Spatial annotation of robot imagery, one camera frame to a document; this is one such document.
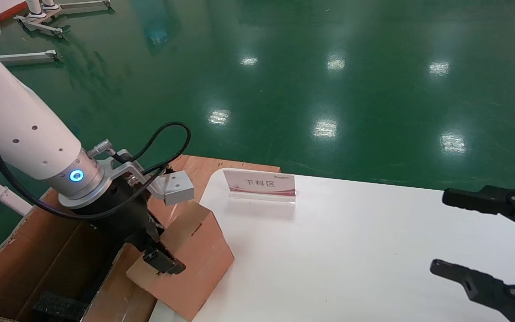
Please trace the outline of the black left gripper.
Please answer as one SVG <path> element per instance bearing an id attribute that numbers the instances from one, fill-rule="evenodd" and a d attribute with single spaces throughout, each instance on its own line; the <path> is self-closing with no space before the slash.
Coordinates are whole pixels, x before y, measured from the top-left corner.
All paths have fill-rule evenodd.
<path id="1" fill-rule="evenodd" d="M 80 214 L 89 216 L 105 212 L 123 203 L 136 191 L 137 189 L 128 185 L 124 178 L 116 178 L 102 196 L 88 206 L 80 208 Z M 174 257 L 166 246 L 159 243 L 160 229 L 149 214 L 147 200 L 143 195 L 137 196 L 110 216 L 90 220 L 90 224 L 118 242 L 135 246 L 138 251 L 144 253 L 143 260 L 159 274 L 178 275 L 186 269 L 184 263 Z"/>

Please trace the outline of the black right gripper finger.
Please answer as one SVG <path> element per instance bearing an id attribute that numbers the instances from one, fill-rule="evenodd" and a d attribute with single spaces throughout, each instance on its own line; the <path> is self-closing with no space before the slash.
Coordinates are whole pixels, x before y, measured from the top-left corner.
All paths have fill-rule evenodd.
<path id="1" fill-rule="evenodd" d="M 431 273 L 461 284 L 468 299 L 494 309 L 515 322 L 515 284 L 505 284 L 492 275 L 440 259 L 431 262 Z"/>
<path id="2" fill-rule="evenodd" d="M 485 214 L 500 214 L 515 222 L 515 188 L 487 185 L 478 192 L 448 188 L 443 192 L 442 203 Z"/>

